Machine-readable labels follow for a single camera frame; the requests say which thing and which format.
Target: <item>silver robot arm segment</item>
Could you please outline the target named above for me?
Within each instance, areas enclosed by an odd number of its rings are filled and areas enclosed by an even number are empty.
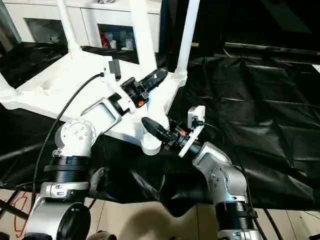
[[[250,210],[247,183],[242,172],[231,165],[228,156],[219,148],[205,142],[192,164],[204,175],[219,223],[219,240],[260,240]]]
[[[98,136],[118,124],[122,116],[113,104],[102,98],[83,111],[81,117],[67,121],[55,134],[53,155],[91,157],[91,146]]]
[[[245,176],[232,166],[229,157],[210,142],[201,144],[197,137],[203,129],[205,107],[188,112],[187,134],[179,126],[170,132],[150,118],[142,118],[146,130],[163,142],[164,148],[178,147],[179,156],[188,155],[192,164],[204,175],[219,223],[218,240],[260,240],[253,218],[257,213],[248,205]]]
[[[91,147],[98,136],[130,112],[132,103],[142,107],[149,100],[149,92],[167,76],[166,68],[159,68],[141,81],[133,77],[120,87],[125,97],[114,93],[102,98],[83,111],[80,117],[63,124],[55,134],[57,149],[44,171],[50,181],[41,185],[26,223],[26,240],[85,240],[90,228],[89,209],[83,205],[89,190],[88,164]]]

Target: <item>floor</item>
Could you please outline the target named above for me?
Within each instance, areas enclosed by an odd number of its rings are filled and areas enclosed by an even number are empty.
[[[0,189],[0,198],[6,200],[11,191]],[[13,201],[16,208],[29,211],[31,194],[20,192]],[[85,205],[92,199],[87,198]],[[278,239],[262,209],[256,209],[258,220],[269,240]],[[173,236],[188,240],[214,240],[217,222],[211,205],[198,204],[182,217],[172,217],[158,202],[118,204],[97,200],[91,211],[89,234],[108,230],[119,240],[169,240]],[[320,213],[286,210],[269,210],[284,240],[308,240],[320,233]],[[0,220],[0,232],[10,235],[11,240],[21,240],[25,221],[10,213]]]

